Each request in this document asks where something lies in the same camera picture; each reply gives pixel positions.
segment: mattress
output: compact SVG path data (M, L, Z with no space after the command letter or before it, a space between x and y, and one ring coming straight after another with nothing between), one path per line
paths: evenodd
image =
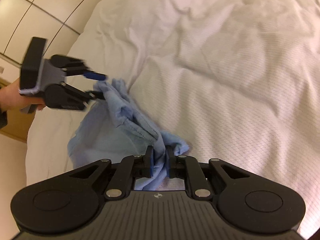
M220 158L296 190L307 208L298 232L309 238L320 226L319 1L102 0L69 55L123 78L200 162ZM28 184L72 168L67 143L85 114L36 114Z

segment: white blanket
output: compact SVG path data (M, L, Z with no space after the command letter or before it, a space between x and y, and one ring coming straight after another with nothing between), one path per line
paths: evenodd
M123 78L199 161L217 157L296 190L309 238L320 226L319 43L320 0L102 0L69 55ZM71 169L67 143L84 115L37 113L28 184Z

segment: wrinkled fabric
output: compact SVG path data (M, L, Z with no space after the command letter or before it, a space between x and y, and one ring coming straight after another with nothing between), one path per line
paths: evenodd
M148 145L154 147L154 175L138 179L136 190L156 190L166 177L165 145L174 147L174 154L189 150L178 136L160 130L140 112L128 95L122 79L97 82L95 90L102 91L99 100L81 122L76 135L68 143L73 168L108 158L119 163L129 155L144 155Z

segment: blue cloth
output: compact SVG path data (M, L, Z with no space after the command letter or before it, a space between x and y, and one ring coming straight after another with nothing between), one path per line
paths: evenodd
M73 167L78 168L108 158L113 163L122 158L142 154L148 145L154 147L154 176L137 179L136 190L156 190L166 177L165 145L174 147L181 155L189 146L180 137L160 130L141 113L128 95L124 81L99 81L95 90L102 91L104 100L92 106L81 122L76 135L68 143L68 154Z

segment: bed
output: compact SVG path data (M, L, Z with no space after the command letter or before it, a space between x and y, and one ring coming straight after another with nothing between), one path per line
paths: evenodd
M320 0L102 0L69 55L123 78L199 161L217 157L296 190L307 239L320 226L319 35ZM85 115L37 112L27 184L72 169L67 144Z

